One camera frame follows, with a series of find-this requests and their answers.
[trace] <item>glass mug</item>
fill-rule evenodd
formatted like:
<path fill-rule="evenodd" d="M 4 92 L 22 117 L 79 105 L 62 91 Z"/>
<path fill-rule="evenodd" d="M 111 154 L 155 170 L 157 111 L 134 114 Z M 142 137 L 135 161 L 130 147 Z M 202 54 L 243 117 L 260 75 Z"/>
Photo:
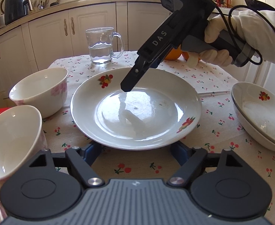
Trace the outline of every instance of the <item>glass mug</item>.
<path fill-rule="evenodd" d="M 102 27 L 85 31 L 89 54 L 94 65 L 103 65 L 111 62 L 111 59 L 119 58 L 124 52 L 124 44 L 121 35 L 113 31 L 113 27 Z M 119 37 L 122 43 L 121 52 L 113 53 L 113 37 Z"/>

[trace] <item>tablecloth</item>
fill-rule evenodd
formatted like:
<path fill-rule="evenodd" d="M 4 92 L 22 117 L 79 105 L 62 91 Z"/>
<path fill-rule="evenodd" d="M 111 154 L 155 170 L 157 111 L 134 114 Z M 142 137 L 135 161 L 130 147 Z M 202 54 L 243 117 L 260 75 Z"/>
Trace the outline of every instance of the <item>tablecloth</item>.
<path fill-rule="evenodd" d="M 105 66 L 93 65 L 89 55 L 58 59 L 51 64 L 50 67 L 65 67 L 69 71 L 68 98 L 64 107 L 43 120 L 43 129 L 52 152 L 63 152 L 72 146 L 83 147 L 91 141 L 77 128 L 70 112 L 71 97 L 78 86 L 98 73 L 132 67 L 136 58 L 136 52 L 124 52 L 120 58 Z M 265 216 L 275 224 L 275 152 L 255 142 L 238 122 L 230 97 L 230 90 L 237 80 L 220 67 L 202 61 L 195 68 L 188 68 L 182 57 L 176 61 L 163 61 L 158 69 L 183 78 L 201 97 L 201 119 L 197 127 L 181 141 L 188 147 L 199 146 L 211 153 L 230 148 L 242 157 L 272 189 L 272 202 Z M 109 178 L 167 180 L 179 167 L 168 147 L 148 151 L 103 147 L 101 155 L 92 165 L 106 181 Z"/>

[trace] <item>mug handle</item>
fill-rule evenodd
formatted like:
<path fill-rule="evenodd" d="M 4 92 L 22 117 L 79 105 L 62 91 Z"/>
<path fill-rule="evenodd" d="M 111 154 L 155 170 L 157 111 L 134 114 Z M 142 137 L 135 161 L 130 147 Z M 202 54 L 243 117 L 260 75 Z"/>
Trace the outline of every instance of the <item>mug handle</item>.
<path fill-rule="evenodd" d="M 113 36 L 119 37 L 120 40 L 121 40 L 121 43 L 122 43 L 122 49 L 121 49 L 121 52 L 119 53 L 119 55 L 116 55 L 116 54 L 114 54 L 114 53 L 111 55 L 111 58 L 117 59 L 117 58 L 119 58 L 119 57 L 123 54 L 123 52 L 124 52 L 124 44 L 123 44 L 122 37 L 121 37 L 121 35 L 120 35 L 118 32 L 113 32 Z"/>

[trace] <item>water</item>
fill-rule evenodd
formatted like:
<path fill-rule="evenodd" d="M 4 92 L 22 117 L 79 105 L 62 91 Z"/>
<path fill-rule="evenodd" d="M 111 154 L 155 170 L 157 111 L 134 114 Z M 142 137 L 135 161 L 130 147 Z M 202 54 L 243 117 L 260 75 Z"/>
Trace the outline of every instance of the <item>water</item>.
<path fill-rule="evenodd" d="M 89 46 L 91 60 L 95 65 L 110 63 L 112 51 L 112 44 L 97 43 L 92 47 Z"/>

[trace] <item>screw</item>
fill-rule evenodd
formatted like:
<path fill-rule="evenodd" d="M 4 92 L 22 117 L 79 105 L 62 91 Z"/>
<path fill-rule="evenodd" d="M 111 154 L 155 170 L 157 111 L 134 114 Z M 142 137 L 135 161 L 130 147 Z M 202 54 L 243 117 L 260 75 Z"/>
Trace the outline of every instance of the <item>screw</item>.
<path fill-rule="evenodd" d="M 87 183 L 92 186 L 98 186 L 102 183 L 102 179 L 100 178 L 90 178 Z"/>
<path fill-rule="evenodd" d="M 184 179 L 181 177 L 172 177 L 169 179 L 169 182 L 173 185 L 181 185 L 184 183 Z"/>

